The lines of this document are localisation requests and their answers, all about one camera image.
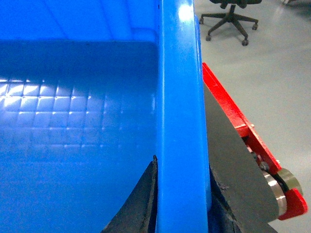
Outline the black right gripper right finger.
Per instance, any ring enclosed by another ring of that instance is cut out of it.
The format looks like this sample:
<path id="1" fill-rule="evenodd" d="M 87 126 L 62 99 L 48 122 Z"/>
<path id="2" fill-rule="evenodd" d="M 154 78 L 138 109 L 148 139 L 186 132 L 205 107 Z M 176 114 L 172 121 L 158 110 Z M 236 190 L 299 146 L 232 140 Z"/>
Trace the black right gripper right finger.
<path id="1" fill-rule="evenodd" d="M 214 233 L 274 233 L 269 222 L 278 218 L 278 204 L 262 171 L 256 167 L 232 175 L 210 169 Z"/>

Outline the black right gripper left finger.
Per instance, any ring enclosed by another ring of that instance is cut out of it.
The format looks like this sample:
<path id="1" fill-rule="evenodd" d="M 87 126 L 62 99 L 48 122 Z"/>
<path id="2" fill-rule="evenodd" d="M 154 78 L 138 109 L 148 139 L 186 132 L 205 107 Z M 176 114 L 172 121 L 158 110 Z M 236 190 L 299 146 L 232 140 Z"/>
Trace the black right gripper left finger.
<path id="1" fill-rule="evenodd" d="M 154 233 L 158 201 L 158 161 L 154 155 L 123 206 L 103 233 Z"/>

